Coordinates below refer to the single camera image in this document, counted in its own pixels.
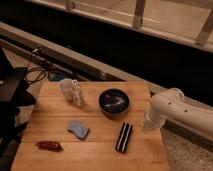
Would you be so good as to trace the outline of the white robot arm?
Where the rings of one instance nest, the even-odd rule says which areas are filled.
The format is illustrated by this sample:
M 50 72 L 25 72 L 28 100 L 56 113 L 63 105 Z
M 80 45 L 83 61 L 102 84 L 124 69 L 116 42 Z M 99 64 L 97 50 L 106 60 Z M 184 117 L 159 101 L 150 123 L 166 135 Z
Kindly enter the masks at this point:
M 146 129 L 161 128 L 167 119 L 178 120 L 213 136 L 213 110 L 186 103 L 184 93 L 178 88 L 170 88 L 151 97 L 143 126 Z

